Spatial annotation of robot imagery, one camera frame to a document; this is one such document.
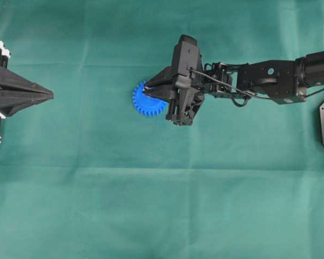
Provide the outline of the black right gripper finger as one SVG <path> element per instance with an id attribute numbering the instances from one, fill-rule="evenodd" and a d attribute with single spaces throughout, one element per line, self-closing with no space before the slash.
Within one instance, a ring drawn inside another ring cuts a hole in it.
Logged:
<path id="1" fill-rule="evenodd" d="M 174 88 L 174 82 L 178 73 L 172 69 L 171 66 L 165 67 L 154 77 L 150 78 L 147 83 L 147 88 L 155 87 L 169 87 Z"/>
<path id="2" fill-rule="evenodd" d="M 170 100 L 176 99 L 176 90 L 173 85 L 149 87 L 149 90 L 143 90 L 143 94 L 165 102 L 170 102 Z"/>

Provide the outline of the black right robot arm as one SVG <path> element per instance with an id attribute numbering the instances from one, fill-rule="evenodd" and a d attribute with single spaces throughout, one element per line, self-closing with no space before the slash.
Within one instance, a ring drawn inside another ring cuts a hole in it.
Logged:
<path id="1" fill-rule="evenodd" d="M 230 99 L 244 107 L 252 98 L 279 105 L 306 101 L 310 87 L 324 85 L 324 51 L 296 60 L 268 60 L 254 64 L 198 64 L 185 76 L 170 66 L 149 79 L 143 93 L 168 103 L 166 120 L 191 126 L 205 95 Z"/>

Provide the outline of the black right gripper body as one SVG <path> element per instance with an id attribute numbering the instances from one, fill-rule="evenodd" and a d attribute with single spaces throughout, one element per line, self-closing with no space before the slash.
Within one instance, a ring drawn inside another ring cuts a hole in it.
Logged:
<path id="1" fill-rule="evenodd" d="M 207 94 L 235 100 L 238 91 L 233 86 L 233 74 L 237 71 L 237 65 L 206 63 L 201 72 L 190 69 L 186 79 L 177 76 L 174 82 L 176 99 L 169 102 L 166 120 L 178 126 L 191 126 Z"/>

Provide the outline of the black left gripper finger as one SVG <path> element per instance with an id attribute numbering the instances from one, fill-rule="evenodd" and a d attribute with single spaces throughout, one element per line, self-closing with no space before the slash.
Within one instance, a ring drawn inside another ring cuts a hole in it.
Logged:
<path id="1" fill-rule="evenodd" d="M 33 105 L 53 99 L 53 93 L 0 93 L 0 112 L 11 117 Z"/>
<path id="2" fill-rule="evenodd" d="M 3 67 L 0 67 L 0 87 L 5 90 L 53 95 L 52 91 Z"/>

